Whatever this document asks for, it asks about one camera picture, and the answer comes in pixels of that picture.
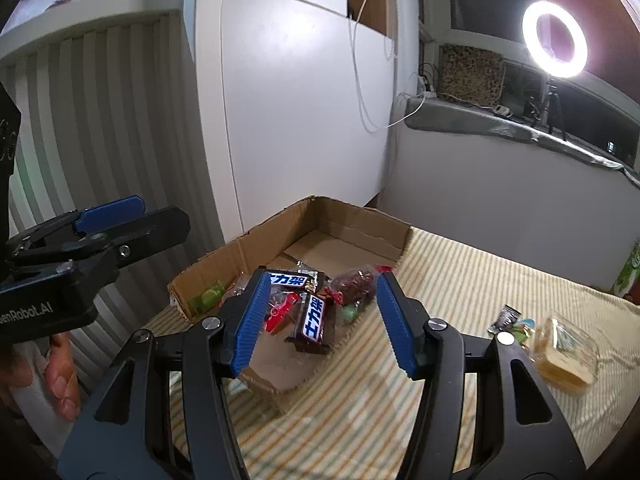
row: human hand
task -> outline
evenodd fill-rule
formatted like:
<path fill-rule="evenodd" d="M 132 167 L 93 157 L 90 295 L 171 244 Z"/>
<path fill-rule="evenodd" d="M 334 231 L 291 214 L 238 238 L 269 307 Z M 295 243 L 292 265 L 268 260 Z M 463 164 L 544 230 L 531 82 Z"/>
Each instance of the human hand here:
<path fill-rule="evenodd" d="M 44 373 L 45 383 L 56 399 L 55 410 L 66 420 L 73 422 L 78 416 L 80 393 L 69 334 L 65 332 L 51 336 L 49 345 L 49 364 Z M 27 361 L 13 352 L 10 346 L 1 348 L 0 384 L 12 388 L 25 388 L 30 386 L 31 381 L 33 377 Z"/>

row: gray cloth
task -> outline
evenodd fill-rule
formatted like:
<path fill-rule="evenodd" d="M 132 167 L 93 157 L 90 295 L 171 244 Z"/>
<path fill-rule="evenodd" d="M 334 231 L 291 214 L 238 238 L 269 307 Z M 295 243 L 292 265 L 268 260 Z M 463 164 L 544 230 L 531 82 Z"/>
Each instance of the gray cloth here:
<path fill-rule="evenodd" d="M 409 99 L 406 113 L 413 112 L 421 102 L 421 98 Z M 621 171 L 634 186 L 640 189 L 640 174 L 583 140 L 567 135 L 565 141 L 526 124 L 496 117 L 490 111 L 481 108 L 467 108 L 440 99 L 427 99 L 415 114 L 404 120 L 404 124 L 412 130 L 486 135 L 527 144 L 535 143 L 542 148 L 563 153 L 592 166 Z"/>

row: striped wall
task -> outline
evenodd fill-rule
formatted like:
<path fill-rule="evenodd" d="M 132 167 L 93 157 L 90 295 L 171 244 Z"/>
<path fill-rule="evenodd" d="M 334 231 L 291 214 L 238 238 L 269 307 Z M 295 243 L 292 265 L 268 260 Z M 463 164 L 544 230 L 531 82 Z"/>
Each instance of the striped wall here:
<path fill-rule="evenodd" d="M 22 112 L 10 180 L 12 235 L 131 194 L 148 210 L 177 205 L 191 218 L 185 244 L 123 269 L 96 297 L 99 319 L 72 333 L 88 389 L 131 332 L 167 305 L 172 277 L 222 242 L 202 134 L 186 113 L 184 49 L 175 13 L 0 62 L 0 81 Z"/>

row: plastic bag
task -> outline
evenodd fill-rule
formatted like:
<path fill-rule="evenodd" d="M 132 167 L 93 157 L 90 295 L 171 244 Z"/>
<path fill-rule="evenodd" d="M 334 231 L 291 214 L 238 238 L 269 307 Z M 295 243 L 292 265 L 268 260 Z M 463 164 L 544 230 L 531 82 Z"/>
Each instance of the plastic bag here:
<path fill-rule="evenodd" d="M 355 267 L 335 276 L 326 286 L 326 293 L 340 306 L 355 304 L 365 298 L 372 300 L 376 295 L 378 275 L 370 265 Z"/>
<path fill-rule="evenodd" d="M 269 307 L 264 317 L 264 331 L 276 335 L 290 322 L 298 319 L 300 294 L 279 286 L 271 286 Z"/>
<path fill-rule="evenodd" d="M 530 358 L 547 383 L 571 395 L 585 393 L 598 377 L 598 345 L 558 314 L 536 328 Z"/>
<path fill-rule="evenodd" d="M 240 275 L 236 278 L 233 285 L 231 285 L 225 292 L 224 296 L 222 296 L 222 300 L 220 300 L 220 305 L 224 304 L 226 300 L 231 298 L 232 296 L 239 296 L 244 292 L 246 286 L 251 279 L 250 274 L 245 274 L 244 272 L 240 272 Z"/>

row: table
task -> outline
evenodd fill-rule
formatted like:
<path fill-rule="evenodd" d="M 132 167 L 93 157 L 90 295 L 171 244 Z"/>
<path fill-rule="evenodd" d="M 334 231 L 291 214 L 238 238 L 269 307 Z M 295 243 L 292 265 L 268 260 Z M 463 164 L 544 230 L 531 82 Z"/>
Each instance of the table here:
<path fill-rule="evenodd" d="M 432 317 L 460 332 L 487 336 L 508 303 L 542 320 L 553 310 L 599 344 L 598 381 L 581 397 L 552 389 L 589 466 L 618 432 L 640 394 L 640 309 L 557 276 L 420 229 L 394 270 L 405 294 Z M 375 305 L 330 366 L 306 383 L 300 400 L 278 416 L 238 380 L 226 384 L 238 443 L 252 478 L 394 478 L 409 441 L 422 382 L 398 368 Z M 147 327 L 156 335 L 187 322 L 167 308 Z M 470 461 L 475 421 L 475 375 L 465 382 L 465 405 L 455 469 Z M 180 374 L 171 378 L 174 442 L 188 447 Z"/>

